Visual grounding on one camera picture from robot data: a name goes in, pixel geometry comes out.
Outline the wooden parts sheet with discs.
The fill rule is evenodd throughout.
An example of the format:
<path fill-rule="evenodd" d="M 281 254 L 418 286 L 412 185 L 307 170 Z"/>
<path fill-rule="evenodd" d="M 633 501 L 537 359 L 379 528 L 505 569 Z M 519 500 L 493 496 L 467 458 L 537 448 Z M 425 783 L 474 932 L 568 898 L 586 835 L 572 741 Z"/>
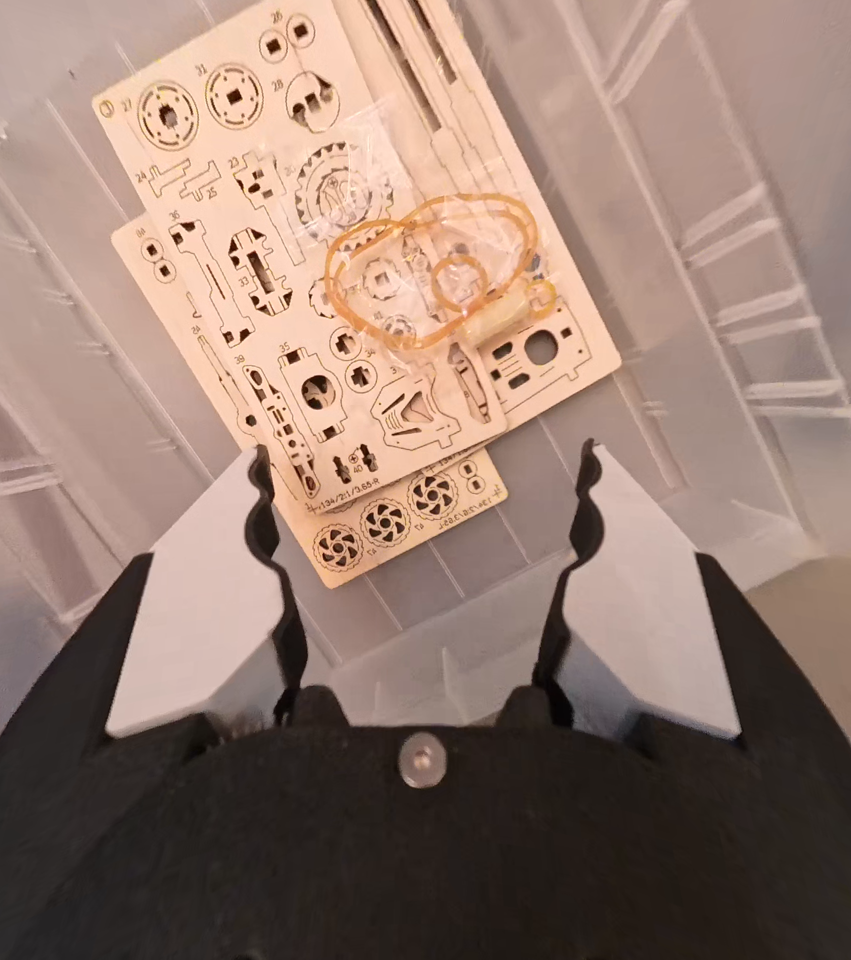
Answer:
<path fill-rule="evenodd" d="M 422 305 L 400 237 L 417 206 L 386 104 L 346 30 L 357 2 L 261 2 L 95 100 L 151 219 L 140 253 L 184 286 L 197 365 L 241 430 L 269 446 L 299 510 L 323 513 L 482 447 L 506 416 L 478 353 L 442 339 L 418 359 L 341 318 L 415 334 Z"/>

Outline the wooden parts sheet with wheels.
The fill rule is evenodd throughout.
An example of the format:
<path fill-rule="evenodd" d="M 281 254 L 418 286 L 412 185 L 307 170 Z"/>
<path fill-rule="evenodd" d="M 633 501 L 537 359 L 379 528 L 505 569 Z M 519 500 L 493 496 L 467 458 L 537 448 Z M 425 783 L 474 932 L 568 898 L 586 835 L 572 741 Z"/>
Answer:
<path fill-rule="evenodd" d="M 150 217 L 142 214 L 121 225 L 110 240 L 233 440 L 241 450 L 264 442 L 266 409 L 247 401 L 237 376 L 216 356 L 201 312 L 177 277 Z M 478 446 L 388 486 L 374 486 L 371 494 L 326 513 L 296 504 L 275 466 L 273 477 L 275 510 L 330 589 L 497 507 L 508 496 L 491 457 Z"/>

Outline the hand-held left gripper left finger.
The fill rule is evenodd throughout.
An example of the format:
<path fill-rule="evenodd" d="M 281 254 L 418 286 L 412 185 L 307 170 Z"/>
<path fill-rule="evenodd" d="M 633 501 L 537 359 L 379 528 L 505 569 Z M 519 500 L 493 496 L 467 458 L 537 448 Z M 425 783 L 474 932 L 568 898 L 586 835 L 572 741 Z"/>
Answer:
<path fill-rule="evenodd" d="M 199 714 L 225 735 L 281 724 L 309 652 L 274 494 L 265 447 L 242 451 L 155 543 L 109 735 Z"/>

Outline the wooden parts sheet with slots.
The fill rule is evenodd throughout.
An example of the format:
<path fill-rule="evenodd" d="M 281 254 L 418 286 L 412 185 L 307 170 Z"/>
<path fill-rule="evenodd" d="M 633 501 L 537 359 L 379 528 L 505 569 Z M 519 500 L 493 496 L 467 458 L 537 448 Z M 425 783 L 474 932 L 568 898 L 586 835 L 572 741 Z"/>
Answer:
<path fill-rule="evenodd" d="M 479 350 L 508 429 L 611 376 L 622 358 L 447 2 L 334 2 L 395 150 L 426 198 L 503 194 L 534 218 L 522 316 Z"/>

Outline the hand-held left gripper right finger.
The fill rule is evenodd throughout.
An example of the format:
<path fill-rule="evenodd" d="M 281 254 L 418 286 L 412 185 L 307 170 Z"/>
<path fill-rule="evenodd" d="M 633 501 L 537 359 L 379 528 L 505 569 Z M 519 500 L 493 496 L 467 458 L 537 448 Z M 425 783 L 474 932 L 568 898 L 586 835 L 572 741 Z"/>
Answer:
<path fill-rule="evenodd" d="M 585 441 L 533 685 L 554 725 L 624 739 L 642 715 L 735 739 L 737 708 L 696 547 L 601 444 Z"/>

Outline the clear plastic storage bin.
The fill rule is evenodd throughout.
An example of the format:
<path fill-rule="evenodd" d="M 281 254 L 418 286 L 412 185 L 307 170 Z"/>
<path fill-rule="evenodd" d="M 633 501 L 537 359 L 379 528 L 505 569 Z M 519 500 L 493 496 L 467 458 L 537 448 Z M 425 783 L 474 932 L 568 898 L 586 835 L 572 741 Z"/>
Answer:
<path fill-rule="evenodd" d="M 0 733 L 122 568 L 270 453 L 118 256 L 148 213 L 95 107 L 259 3 L 0 2 Z M 851 3 L 446 3 L 621 366 L 479 446 L 502 503 L 336 588 L 279 516 L 305 681 L 360 724 L 480 721 L 528 679 L 588 438 L 745 591 L 851 558 Z"/>

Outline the clear bag of rubber bands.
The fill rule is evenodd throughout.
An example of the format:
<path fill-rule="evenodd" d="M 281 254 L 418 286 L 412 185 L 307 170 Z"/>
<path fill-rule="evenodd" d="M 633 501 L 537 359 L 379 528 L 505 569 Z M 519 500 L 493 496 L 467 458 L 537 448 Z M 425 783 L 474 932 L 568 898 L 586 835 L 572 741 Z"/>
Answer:
<path fill-rule="evenodd" d="M 314 311 L 402 359 L 479 348 L 559 306 L 543 235 L 497 146 L 419 131 L 395 94 L 331 130 L 296 178 Z"/>

